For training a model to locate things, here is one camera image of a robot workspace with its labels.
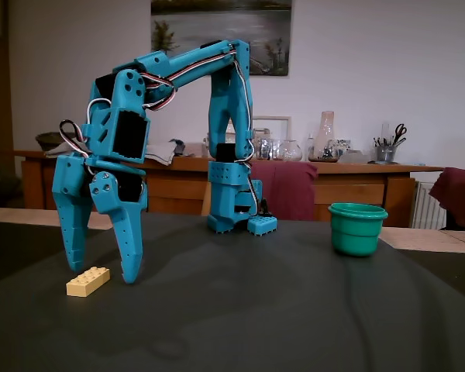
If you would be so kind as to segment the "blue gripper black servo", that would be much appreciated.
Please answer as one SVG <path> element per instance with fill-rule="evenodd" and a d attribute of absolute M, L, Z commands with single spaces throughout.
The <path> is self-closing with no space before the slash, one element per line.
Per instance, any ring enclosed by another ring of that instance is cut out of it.
<path fill-rule="evenodd" d="M 144 172 L 99 157 L 60 155 L 52 193 L 72 271 L 78 272 L 84 266 L 92 199 L 98 212 L 108 215 L 112 222 L 123 280 L 134 283 L 143 258 L 141 215 L 148 203 Z"/>

